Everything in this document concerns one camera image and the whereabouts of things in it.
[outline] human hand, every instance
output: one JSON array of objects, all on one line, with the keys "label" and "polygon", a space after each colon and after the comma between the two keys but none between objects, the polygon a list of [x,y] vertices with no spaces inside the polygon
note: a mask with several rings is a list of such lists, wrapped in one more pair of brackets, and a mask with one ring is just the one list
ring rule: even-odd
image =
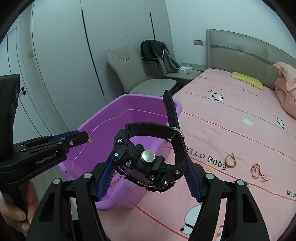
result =
[{"label": "human hand", "polygon": [[39,205],[39,200],[37,197],[36,189],[31,181],[28,181],[26,199],[28,203],[28,220],[24,211],[16,207],[13,204],[7,203],[4,198],[0,199],[0,213],[7,222],[7,224],[16,230],[20,231],[19,227],[16,225],[15,221],[22,222],[22,228],[24,231],[28,231],[30,223],[33,219],[35,211]]}]

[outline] beige headboard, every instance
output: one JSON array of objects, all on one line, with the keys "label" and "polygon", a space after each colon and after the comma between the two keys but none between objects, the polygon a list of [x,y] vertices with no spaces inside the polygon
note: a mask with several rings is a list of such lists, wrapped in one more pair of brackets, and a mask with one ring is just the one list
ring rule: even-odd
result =
[{"label": "beige headboard", "polygon": [[207,29],[208,68],[239,72],[274,89],[279,78],[277,68],[272,66],[276,62],[296,68],[296,59],[269,43],[243,34]]}]

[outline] beige chair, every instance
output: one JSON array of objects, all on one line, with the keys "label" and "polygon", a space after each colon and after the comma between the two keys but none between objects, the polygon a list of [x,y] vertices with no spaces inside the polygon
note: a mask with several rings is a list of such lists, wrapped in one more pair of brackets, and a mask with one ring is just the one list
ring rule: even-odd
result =
[{"label": "beige chair", "polygon": [[108,50],[107,60],[117,73],[126,93],[163,96],[165,90],[174,91],[175,80],[147,80],[142,60],[130,47],[120,50]]},{"label": "beige chair", "polygon": [[[167,46],[169,52],[171,53],[172,58],[175,59],[175,54],[174,54],[172,46],[170,46],[166,42],[164,44]],[[194,80],[197,76],[199,76],[201,74],[201,72],[199,72],[197,70],[194,70],[194,69],[192,70],[192,72],[190,74],[185,74],[185,75],[184,74],[179,74],[178,72],[176,72],[176,73],[168,73],[168,71],[167,71],[167,69],[165,67],[165,63],[163,62],[163,59],[160,56],[158,56],[156,53],[155,53],[155,55],[157,56],[157,58],[159,60],[161,70],[162,70],[163,75],[165,77],[180,79],[181,83],[182,83],[182,80],[184,80],[187,83],[187,82],[190,82],[191,80]]]}]

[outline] black wardrobe handle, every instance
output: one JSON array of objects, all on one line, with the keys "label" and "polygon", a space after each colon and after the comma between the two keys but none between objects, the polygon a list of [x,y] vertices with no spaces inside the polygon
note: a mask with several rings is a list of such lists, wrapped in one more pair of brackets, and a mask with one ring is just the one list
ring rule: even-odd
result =
[{"label": "black wardrobe handle", "polygon": [[21,92],[21,91],[22,91],[22,94],[23,94],[23,95],[26,95],[27,92],[25,91],[25,88],[24,88],[24,87],[22,87],[22,88],[20,89],[20,92]]}]

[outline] yellow cloth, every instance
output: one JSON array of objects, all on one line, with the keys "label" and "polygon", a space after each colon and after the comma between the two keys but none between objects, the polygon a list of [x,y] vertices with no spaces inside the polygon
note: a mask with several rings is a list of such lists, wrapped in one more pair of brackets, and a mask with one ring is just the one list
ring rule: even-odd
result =
[{"label": "yellow cloth", "polygon": [[246,83],[248,83],[250,85],[253,85],[253,86],[257,87],[258,89],[263,90],[262,83],[259,80],[255,79],[255,78],[252,78],[252,77],[244,75],[244,74],[240,74],[238,72],[232,72],[231,77],[235,78],[237,80],[241,80],[243,82],[246,82]]}]

